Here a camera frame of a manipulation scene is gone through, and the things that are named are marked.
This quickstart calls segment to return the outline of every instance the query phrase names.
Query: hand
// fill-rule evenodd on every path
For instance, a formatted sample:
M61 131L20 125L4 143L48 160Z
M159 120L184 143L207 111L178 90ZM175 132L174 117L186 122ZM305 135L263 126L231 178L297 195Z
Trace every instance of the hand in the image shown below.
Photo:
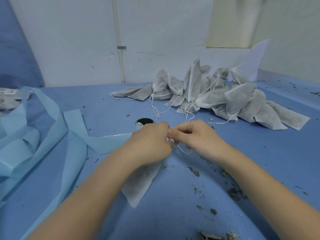
M204 121L185 122L168 129L167 136L176 144L182 142L201 156L215 163L221 162L226 152L234 150Z
M119 149L134 157L138 166L161 161L171 154L173 141L167 140L170 128L167 122L146 124L139 131L132 133Z

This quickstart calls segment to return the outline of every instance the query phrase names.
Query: blue curtain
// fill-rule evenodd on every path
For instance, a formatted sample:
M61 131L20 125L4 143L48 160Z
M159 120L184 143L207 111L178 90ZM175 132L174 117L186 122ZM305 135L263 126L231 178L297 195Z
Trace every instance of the blue curtain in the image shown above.
M8 0L0 0L0 87L41 87L37 61Z

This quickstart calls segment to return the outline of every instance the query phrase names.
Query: beige panel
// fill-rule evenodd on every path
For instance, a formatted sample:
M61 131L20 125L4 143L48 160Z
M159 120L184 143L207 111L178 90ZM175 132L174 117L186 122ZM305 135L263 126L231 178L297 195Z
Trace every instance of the beige panel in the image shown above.
M254 43L270 38L260 69L320 83L320 0L268 0Z
M214 0L206 47L251 48L266 0Z

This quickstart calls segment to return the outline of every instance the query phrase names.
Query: right hand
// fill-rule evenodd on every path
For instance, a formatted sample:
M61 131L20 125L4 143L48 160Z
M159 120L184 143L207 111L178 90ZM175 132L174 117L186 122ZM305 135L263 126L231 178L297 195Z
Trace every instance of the right hand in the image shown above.
M234 150L204 121L195 120L168 129L167 137L176 144L182 142L206 159L220 163L230 150Z

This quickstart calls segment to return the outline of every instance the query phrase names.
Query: left hand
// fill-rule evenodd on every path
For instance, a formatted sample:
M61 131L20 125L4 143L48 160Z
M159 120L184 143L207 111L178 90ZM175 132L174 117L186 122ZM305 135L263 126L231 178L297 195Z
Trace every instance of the left hand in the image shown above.
M139 131L132 133L119 150L125 150L132 155L138 166L161 161L171 154L173 141L167 140L170 128L167 122L146 124Z

